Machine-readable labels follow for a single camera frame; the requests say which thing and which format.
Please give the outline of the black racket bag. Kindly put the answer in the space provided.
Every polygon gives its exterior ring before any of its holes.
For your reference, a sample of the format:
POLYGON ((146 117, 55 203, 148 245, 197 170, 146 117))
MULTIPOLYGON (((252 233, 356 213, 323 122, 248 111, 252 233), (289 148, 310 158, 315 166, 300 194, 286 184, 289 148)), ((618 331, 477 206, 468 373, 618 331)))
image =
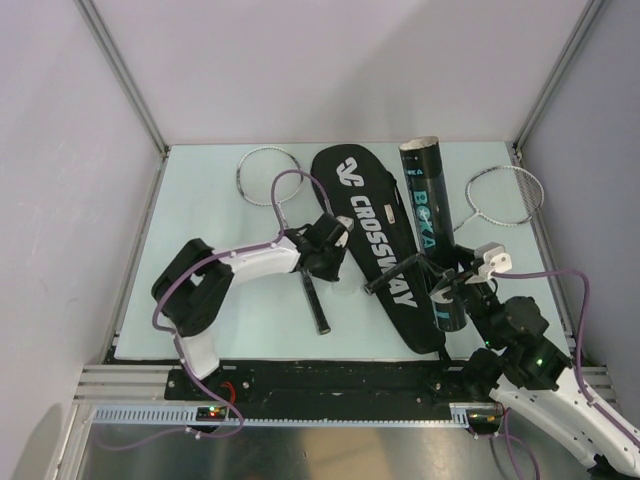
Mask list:
MULTIPOLYGON (((348 249, 368 282, 417 253, 397 181, 370 150, 357 144, 330 146, 315 155, 310 173, 320 183, 316 198, 327 199, 334 215, 354 220, 348 249)), ((445 334, 435 325, 418 266, 391 279, 375 296, 410 350, 431 354, 444 349, 445 334)))

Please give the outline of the black shuttlecock tube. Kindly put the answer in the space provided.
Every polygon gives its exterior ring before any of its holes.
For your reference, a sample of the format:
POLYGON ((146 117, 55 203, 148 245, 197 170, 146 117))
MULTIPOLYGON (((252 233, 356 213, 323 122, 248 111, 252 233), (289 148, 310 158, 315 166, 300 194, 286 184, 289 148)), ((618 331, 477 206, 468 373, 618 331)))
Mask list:
MULTIPOLYGON (((420 251, 451 268, 455 242, 439 139, 425 136, 409 140, 399 146, 399 153, 420 251)), ((431 291, 439 280, 425 276, 431 291)))

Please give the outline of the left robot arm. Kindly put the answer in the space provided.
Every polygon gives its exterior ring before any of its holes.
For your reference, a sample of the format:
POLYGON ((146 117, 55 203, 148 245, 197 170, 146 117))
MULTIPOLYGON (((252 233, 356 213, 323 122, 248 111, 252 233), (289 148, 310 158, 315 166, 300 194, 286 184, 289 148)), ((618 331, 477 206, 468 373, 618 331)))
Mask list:
POLYGON ((228 291, 250 280, 301 271, 339 280, 354 220, 322 214, 313 224, 289 228, 262 244, 216 252, 202 239, 188 241, 155 281, 152 324, 173 337, 185 365, 187 387, 201 399, 221 389, 220 359, 208 330, 228 291))

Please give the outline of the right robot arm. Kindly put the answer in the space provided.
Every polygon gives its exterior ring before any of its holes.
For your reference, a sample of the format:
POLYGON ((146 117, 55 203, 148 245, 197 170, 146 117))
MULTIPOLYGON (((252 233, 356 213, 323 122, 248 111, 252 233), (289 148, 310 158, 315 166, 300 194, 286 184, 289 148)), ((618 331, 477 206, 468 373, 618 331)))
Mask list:
POLYGON ((460 267, 420 265, 438 306, 460 302, 483 339, 465 364, 464 393, 490 397, 521 415, 562 445, 597 479, 639 476, 639 430, 585 380, 577 357, 569 357, 545 332, 548 321, 530 296, 500 301, 490 283, 524 280, 512 270, 503 245, 458 247, 460 267))

